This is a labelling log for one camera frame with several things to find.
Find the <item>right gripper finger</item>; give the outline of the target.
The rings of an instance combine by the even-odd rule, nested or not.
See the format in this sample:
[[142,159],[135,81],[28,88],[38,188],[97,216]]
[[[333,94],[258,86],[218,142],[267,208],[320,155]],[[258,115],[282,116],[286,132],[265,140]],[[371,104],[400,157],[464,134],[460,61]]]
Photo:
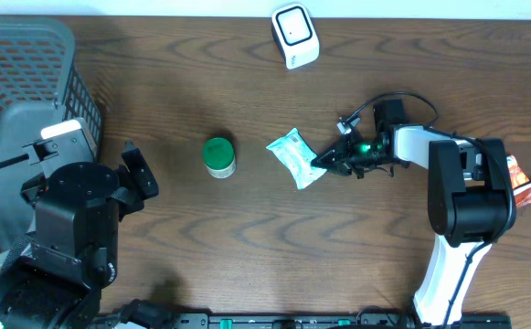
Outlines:
[[352,168],[349,163],[346,162],[332,162],[325,165],[325,169],[336,175],[350,176],[352,174]]
[[348,144],[338,141],[329,146],[325,151],[317,155],[311,165],[318,168],[340,168],[348,156]]

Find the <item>light blue wipes pack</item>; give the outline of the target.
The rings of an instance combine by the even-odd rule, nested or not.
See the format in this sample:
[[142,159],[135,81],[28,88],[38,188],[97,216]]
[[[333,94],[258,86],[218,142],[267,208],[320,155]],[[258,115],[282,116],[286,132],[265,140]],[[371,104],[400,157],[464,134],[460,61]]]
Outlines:
[[267,150],[290,171],[298,190],[303,190],[326,173],[326,169],[312,165],[317,154],[302,138],[296,127],[270,143]]

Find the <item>green lid jar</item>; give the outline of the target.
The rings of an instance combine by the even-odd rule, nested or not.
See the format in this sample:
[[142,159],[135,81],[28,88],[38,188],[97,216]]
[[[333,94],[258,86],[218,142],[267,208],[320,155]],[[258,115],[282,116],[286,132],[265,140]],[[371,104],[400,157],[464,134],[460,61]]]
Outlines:
[[225,138],[215,137],[206,141],[202,157],[208,173],[217,179],[228,178],[236,170],[233,145]]

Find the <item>small orange carton box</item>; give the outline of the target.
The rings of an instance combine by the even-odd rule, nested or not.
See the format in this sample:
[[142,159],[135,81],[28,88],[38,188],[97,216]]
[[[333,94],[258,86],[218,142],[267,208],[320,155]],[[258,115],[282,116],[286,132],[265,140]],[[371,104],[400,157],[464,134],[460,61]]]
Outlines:
[[513,189],[523,186],[529,182],[529,177],[521,169],[516,158],[512,154],[506,157],[506,162]]

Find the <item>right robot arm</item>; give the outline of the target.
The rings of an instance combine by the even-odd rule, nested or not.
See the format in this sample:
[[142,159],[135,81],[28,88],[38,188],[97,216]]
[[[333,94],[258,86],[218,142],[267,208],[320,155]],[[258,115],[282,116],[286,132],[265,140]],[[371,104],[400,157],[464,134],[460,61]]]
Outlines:
[[396,166],[411,164],[427,170],[434,247],[412,298],[412,311],[396,324],[405,327],[412,321],[417,328],[459,328],[462,301],[479,262],[516,220],[504,143],[438,131],[432,122],[413,123],[405,112],[406,97],[405,91],[392,91],[368,101],[374,139],[357,130],[357,111],[340,120],[340,139],[311,165],[359,179],[376,170],[393,175]]

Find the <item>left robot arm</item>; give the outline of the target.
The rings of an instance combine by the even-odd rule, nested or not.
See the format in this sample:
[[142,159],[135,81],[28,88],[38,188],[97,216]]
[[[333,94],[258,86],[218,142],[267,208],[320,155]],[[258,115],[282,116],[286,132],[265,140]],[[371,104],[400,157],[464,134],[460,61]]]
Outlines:
[[118,225],[143,210],[159,187],[142,152],[126,142],[115,169],[61,143],[89,145],[78,132],[27,144],[42,171],[21,187],[34,210],[35,228],[11,247],[0,270],[0,328],[88,328],[101,292],[118,274]]

